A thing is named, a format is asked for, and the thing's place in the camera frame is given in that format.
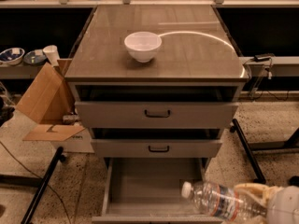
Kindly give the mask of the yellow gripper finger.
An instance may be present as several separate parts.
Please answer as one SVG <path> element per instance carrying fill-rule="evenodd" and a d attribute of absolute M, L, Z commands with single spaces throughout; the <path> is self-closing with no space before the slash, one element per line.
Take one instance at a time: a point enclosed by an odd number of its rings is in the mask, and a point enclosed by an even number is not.
<path fill-rule="evenodd" d="M 260 183 L 241 183 L 234 186 L 234 190 L 241 191 L 249 195 L 253 200 L 258 203 L 268 203 L 282 187 L 278 186 L 267 186 Z"/>

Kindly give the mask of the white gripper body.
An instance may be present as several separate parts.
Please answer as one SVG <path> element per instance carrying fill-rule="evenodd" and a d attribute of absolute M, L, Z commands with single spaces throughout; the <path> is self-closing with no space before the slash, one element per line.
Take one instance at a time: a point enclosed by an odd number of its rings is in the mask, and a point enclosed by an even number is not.
<path fill-rule="evenodd" d="M 299 188 L 288 186 L 271 198 L 266 219 L 268 224 L 299 224 Z"/>

